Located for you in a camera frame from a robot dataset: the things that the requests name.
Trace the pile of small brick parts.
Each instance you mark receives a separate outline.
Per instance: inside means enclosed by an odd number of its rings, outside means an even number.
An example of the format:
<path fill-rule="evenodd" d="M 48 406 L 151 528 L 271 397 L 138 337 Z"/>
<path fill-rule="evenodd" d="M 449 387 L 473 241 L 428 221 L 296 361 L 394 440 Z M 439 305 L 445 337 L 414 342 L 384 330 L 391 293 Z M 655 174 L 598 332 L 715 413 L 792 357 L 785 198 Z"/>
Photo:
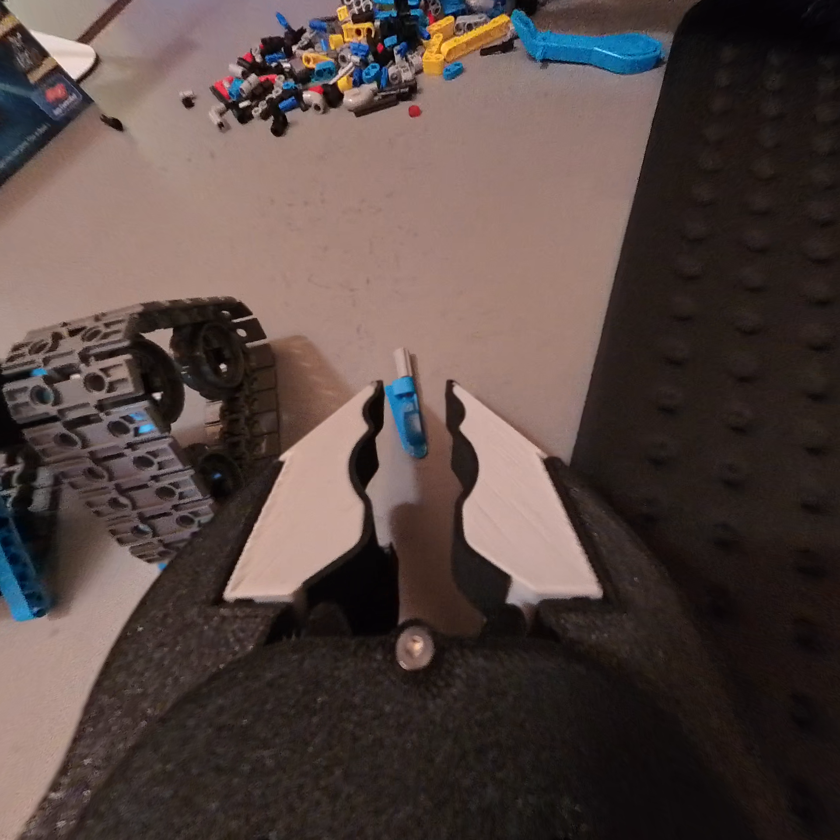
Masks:
<path fill-rule="evenodd" d="M 422 76 L 453 81 L 469 56 L 512 51 L 511 13 L 539 2 L 348 1 L 331 14 L 262 36 L 209 88 L 208 118 L 220 133 L 233 123 L 269 126 L 275 137 L 295 111 L 346 109 L 356 118 L 415 104 Z"/>

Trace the small blue panel with pin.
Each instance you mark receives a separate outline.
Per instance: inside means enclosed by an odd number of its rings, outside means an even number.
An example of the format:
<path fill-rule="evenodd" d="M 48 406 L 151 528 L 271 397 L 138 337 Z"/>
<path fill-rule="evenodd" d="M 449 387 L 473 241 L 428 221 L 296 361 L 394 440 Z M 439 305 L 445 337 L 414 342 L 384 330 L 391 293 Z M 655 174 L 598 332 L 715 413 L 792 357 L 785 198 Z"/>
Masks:
<path fill-rule="evenodd" d="M 415 459 L 427 456 L 427 437 L 414 379 L 412 356 L 406 348 L 394 351 L 396 378 L 384 387 L 403 450 Z"/>

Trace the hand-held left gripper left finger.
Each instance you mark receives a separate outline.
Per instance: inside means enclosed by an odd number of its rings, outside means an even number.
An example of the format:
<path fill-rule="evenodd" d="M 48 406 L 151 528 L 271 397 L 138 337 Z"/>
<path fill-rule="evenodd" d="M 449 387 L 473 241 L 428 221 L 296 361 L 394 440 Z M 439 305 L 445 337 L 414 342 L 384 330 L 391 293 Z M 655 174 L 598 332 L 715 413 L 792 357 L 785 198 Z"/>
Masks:
<path fill-rule="evenodd" d="M 354 635 L 398 624 L 398 561 L 381 546 L 368 488 L 380 463 L 381 381 L 361 389 L 279 458 L 279 472 L 224 588 L 224 601 L 331 605 Z"/>

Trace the blue long curved panel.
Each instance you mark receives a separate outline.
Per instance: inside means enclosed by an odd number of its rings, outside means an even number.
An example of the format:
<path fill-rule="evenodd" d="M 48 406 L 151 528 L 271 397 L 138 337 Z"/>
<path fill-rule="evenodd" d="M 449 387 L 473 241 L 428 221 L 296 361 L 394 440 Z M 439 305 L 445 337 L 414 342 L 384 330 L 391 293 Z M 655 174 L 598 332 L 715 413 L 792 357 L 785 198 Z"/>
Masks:
<path fill-rule="evenodd" d="M 541 30 L 520 9 L 512 11 L 511 25 L 528 55 L 539 63 L 580 65 L 632 76 L 654 69 L 664 58 L 662 44 L 639 33 L 589 36 Z"/>

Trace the small robot kit box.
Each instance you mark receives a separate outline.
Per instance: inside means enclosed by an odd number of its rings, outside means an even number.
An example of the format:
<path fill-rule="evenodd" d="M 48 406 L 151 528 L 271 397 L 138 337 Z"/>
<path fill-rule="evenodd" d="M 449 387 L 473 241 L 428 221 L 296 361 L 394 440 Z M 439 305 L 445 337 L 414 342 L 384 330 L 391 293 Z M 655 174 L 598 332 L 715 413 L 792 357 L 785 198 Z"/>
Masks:
<path fill-rule="evenodd" d="M 35 35 L 1 4 L 1 183 L 92 104 Z"/>

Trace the blue grey tracked toy robot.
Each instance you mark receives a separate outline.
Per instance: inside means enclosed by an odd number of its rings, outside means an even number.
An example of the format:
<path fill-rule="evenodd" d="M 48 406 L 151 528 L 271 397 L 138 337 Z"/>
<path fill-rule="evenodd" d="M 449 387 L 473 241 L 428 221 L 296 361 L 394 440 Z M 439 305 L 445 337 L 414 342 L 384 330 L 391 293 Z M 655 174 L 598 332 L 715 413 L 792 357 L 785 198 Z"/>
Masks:
<path fill-rule="evenodd" d="M 27 333 L 2 360 L 10 616 L 50 611 L 61 490 L 163 565 L 279 452 L 275 358 L 242 301 L 152 301 Z"/>

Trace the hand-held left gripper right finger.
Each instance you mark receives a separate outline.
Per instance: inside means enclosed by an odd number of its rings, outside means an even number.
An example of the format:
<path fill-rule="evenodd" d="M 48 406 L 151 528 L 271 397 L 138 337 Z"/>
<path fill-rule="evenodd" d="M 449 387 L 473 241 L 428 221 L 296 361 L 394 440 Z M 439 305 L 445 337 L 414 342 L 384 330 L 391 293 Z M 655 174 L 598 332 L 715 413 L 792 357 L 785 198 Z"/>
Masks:
<path fill-rule="evenodd" d="M 446 385 L 455 504 L 453 576 L 485 623 L 545 602 L 598 603 L 603 583 L 550 457 L 454 380 Z"/>

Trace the light grey desk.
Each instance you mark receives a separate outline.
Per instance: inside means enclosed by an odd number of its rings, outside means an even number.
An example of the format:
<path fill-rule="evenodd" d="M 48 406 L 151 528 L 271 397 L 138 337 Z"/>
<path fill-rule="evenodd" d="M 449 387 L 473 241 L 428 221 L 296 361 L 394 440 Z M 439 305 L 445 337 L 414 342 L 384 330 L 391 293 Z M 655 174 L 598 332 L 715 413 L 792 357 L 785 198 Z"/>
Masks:
<path fill-rule="evenodd" d="M 428 457 L 392 417 L 371 484 L 401 563 L 403 612 L 476 626 L 449 577 L 458 484 L 445 384 L 456 380 L 568 459 L 664 75 L 471 56 L 417 102 L 225 133 L 209 85 L 277 11 L 301 26 L 335 3 L 13 2 L 27 25 L 82 32 L 96 109 L 2 188 L 2 352 L 25 333 L 133 302 L 229 295 L 276 353 L 283 447 L 416 356 Z M 185 109 L 179 91 L 193 90 Z"/>

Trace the white paper sheet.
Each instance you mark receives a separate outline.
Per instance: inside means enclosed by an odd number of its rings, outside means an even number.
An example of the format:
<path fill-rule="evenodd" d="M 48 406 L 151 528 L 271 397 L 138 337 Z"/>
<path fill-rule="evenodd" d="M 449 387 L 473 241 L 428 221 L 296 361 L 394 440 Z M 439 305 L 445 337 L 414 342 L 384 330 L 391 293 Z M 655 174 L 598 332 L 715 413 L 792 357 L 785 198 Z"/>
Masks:
<path fill-rule="evenodd" d="M 84 81 L 97 68 L 99 56 L 91 46 L 36 30 L 30 33 L 74 81 Z"/>

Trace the black dimpled mat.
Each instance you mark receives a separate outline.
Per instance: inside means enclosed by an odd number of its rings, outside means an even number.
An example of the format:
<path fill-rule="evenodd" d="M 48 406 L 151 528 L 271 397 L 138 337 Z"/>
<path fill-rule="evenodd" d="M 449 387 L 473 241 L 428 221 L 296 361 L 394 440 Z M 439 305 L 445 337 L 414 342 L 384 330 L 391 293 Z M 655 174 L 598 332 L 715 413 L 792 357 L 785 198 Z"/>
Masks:
<path fill-rule="evenodd" d="M 838 2 L 700 2 L 666 61 L 572 463 L 838 838 Z"/>

